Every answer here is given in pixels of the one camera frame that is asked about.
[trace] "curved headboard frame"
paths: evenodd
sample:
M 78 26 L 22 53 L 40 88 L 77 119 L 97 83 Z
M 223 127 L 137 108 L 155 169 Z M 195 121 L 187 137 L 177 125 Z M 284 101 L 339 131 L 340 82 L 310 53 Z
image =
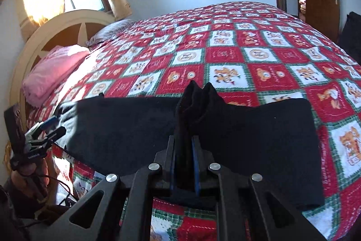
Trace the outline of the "curved headboard frame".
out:
M 93 11 L 90 9 L 80 9 L 76 11 L 66 12 L 56 16 L 39 27 L 33 35 L 26 42 L 22 50 L 17 64 L 15 66 L 13 77 L 11 80 L 9 91 L 9 105 L 19 103 L 22 124 L 26 130 L 26 111 L 25 111 L 25 98 L 21 91 L 21 84 L 23 79 L 29 74 L 34 66 L 36 59 L 44 57 L 48 51 L 43 50 L 46 44 L 58 33 L 63 30 L 81 24 L 78 33 L 77 44 L 86 46 L 85 42 L 92 36 L 88 36 L 86 24 L 93 23 L 105 27 L 115 21 L 114 17 L 110 14 L 100 11 Z

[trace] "red and white checkered blanket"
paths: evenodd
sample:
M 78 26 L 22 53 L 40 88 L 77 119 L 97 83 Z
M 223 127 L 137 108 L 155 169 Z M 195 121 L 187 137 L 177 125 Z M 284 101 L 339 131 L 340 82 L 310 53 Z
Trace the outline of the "red and white checkered blanket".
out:
M 334 240 L 361 210 L 360 73 L 361 66 L 336 44 L 283 11 L 262 3 L 223 3 L 139 21 L 98 45 L 31 113 L 28 126 L 48 118 L 60 102 L 101 92 L 181 96 L 191 79 L 200 86 L 211 82 L 237 105 L 304 97 L 313 106 L 326 199 L 304 215 Z M 71 177 L 82 195 L 103 175 L 73 161 Z M 159 200 L 153 207 L 152 227 L 162 240 L 215 240 L 213 213 Z

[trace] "pink folded blanket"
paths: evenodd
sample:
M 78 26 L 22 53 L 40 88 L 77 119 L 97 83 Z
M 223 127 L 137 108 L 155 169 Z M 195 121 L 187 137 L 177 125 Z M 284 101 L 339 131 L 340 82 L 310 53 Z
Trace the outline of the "pink folded blanket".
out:
M 89 49 L 80 45 L 54 47 L 23 80 L 21 90 L 26 101 L 41 107 L 61 81 L 90 54 Z

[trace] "headboard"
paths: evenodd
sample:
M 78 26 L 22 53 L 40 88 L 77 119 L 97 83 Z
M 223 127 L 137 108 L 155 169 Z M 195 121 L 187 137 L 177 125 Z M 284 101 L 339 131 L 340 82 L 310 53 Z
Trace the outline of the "headboard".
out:
M 86 41 L 114 21 L 114 17 L 105 12 L 80 9 L 52 18 L 39 27 L 29 38 L 15 65 L 9 92 L 9 105 L 15 103 L 20 105 L 24 130 L 26 130 L 26 117 L 29 107 L 20 88 L 23 79 L 31 69 L 56 45 L 79 44 L 86 46 Z

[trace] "metal bolt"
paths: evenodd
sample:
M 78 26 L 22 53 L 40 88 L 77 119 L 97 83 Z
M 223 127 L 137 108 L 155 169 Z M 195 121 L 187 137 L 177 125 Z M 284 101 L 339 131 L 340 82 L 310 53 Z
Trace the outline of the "metal bolt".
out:
M 114 182 L 117 180 L 117 175 L 115 174 L 109 174 L 105 177 L 105 179 L 108 181 L 108 182 Z
M 160 168 L 160 165 L 157 164 L 157 163 L 151 163 L 149 166 L 148 166 L 148 169 L 150 169 L 151 171 L 156 171 Z
M 209 168 L 210 168 L 211 170 L 218 171 L 218 170 L 221 168 L 221 165 L 218 164 L 218 163 L 211 163 L 211 164 L 209 165 Z
M 261 182 L 262 181 L 262 175 L 260 175 L 260 174 L 253 174 L 252 175 L 252 180 L 253 181 L 256 181 L 256 182 Z

